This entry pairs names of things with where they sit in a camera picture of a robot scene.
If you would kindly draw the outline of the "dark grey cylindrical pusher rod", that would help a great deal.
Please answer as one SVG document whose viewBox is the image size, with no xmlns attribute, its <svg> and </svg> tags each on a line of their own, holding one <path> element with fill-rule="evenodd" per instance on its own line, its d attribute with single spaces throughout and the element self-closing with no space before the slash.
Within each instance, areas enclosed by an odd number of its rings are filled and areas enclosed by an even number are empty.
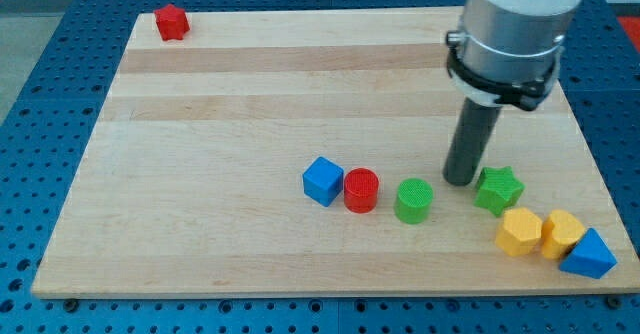
<svg viewBox="0 0 640 334">
<path fill-rule="evenodd" d="M 500 112 L 500 107 L 464 100 L 442 170 L 449 184 L 466 186 L 472 181 Z"/>
</svg>

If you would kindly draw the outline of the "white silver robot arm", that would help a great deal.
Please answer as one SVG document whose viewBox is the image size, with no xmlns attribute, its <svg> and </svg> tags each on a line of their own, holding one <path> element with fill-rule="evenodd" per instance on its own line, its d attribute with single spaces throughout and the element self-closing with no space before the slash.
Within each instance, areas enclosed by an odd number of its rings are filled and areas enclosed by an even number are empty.
<svg viewBox="0 0 640 334">
<path fill-rule="evenodd" d="M 582 0 L 466 0 L 445 35 L 446 68 L 464 102 L 444 179 L 468 185 L 500 111 L 534 111 L 558 79 L 563 43 Z"/>
</svg>

